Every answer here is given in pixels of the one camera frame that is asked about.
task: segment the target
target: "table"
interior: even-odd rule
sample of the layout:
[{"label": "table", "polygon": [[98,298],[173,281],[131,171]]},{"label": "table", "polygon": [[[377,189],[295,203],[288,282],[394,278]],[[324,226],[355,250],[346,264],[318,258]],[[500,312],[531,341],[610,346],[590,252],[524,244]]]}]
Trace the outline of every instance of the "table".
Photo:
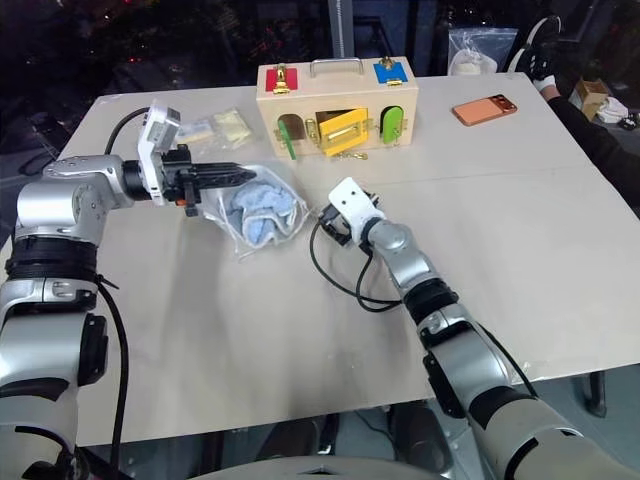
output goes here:
[{"label": "table", "polygon": [[[521,74],[421,78],[413,145],[369,160],[285,162],[313,207],[343,177],[379,193],[446,281],[532,379],[640,361],[640,223]],[[253,87],[101,97],[63,152],[99,154],[112,126],[159,98],[183,121],[237,106],[260,140],[219,160],[271,157]],[[454,105],[503,93],[517,114],[464,127]],[[136,158],[140,121],[114,146]],[[196,158],[196,161],[211,159]],[[131,375],[123,440],[194,434],[432,396],[402,309],[361,310],[314,270],[311,222],[242,262],[213,223],[145,202],[109,216],[99,270],[122,288]],[[318,256],[355,284],[365,257],[319,235]],[[9,249],[4,248],[2,260]],[[367,290],[391,296],[384,268]],[[80,445],[110,440],[118,376],[79,396]]]}]

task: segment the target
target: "plastic packet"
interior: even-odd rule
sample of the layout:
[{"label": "plastic packet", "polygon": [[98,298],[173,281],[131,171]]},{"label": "plastic packet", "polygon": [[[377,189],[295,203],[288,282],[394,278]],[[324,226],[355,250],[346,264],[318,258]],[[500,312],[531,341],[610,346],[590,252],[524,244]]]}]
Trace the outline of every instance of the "plastic packet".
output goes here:
[{"label": "plastic packet", "polygon": [[[213,220],[231,235],[235,242],[235,253],[240,258],[265,246],[279,245],[292,239],[309,216],[309,208],[304,199],[273,170],[263,165],[245,165],[244,168],[255,171],[256,177],[238,187],[203,190],[202,203],[199,205],[204,218]],[[263,206],[247,210],[239,208],[238,197],[242,193],[257,191],[264,185],[272,186],[274,190],[282,192],[283,196],[290,197],[293,200],[293,209],[287,210],[286,213],[277,212],[282,215],[275,215],[274,218],[274,210],[277,210],[275,205],[271,205],[273,208],[268,209],[264,209]],[[270,232],[267,232],[268,240],[264,241],[263,238],[252,242],[251,226],[256,222],[260,223],[263,217],[270,217],[267,218],[267,222],[273,223],[273,226],[268,225],[272,229],[273,236],[268,235]]]},{"label": "plastic packet", "polygon": [[501,72],[513,42],[515,28],[454,28],[449,30],[448,75]]},{"label": "plastic packet", "polygon": [[192,154],[206,157],[250,143],[255,134],[237,108],[230,108],[180,126],[175,143],[186,143]]}]

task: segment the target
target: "blue panel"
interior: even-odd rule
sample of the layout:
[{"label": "blue panel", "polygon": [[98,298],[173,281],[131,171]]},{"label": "blue panel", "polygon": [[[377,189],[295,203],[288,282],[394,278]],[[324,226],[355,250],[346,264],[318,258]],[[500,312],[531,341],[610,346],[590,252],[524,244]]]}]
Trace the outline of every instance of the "blue panel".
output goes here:
[{"label": "blue panel", "polygon": [[387,83],[388,80],[402,80],[403,82],[407,81],[407,75],[404,73],[404,68],[402,68],[402,64],[400,62],[394,63],[393,67],[391,67],[391,69],[389,70],[387,70],[384,65],[380,65],[379,63],[374,64],[373,68],[376,71],[378,83]]}]

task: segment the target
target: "red panel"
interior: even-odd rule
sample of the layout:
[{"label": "red panel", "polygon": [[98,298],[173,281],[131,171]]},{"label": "red panel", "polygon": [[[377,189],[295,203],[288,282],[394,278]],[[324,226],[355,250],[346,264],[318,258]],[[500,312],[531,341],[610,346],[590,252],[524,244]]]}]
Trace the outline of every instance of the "red panel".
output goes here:
[{"label": "red panel", "polygon": [[[270,68],[267,70],[267,88],[265,91],[272,92],[274,88],[276,88],[276,69]],[[297,68],[287,68],[285,70],[285,77],[287,79],[287,86],[289,90],[297,90],[298,89],[298,69]]]}]

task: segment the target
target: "orange phone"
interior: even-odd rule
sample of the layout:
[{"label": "orange phone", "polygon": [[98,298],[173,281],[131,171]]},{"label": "orange phone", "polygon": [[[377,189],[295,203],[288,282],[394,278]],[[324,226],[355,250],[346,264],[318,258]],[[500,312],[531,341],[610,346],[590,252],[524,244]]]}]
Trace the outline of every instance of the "orange phone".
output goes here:
[{"label": "orange phone", "polygon": [[481,98],[480,100],[458,105],[453,107],[452,111],[462,123],[470,127],[494,118],[516,113],[518,107],[504,95],[494,95],[493,97]]}]

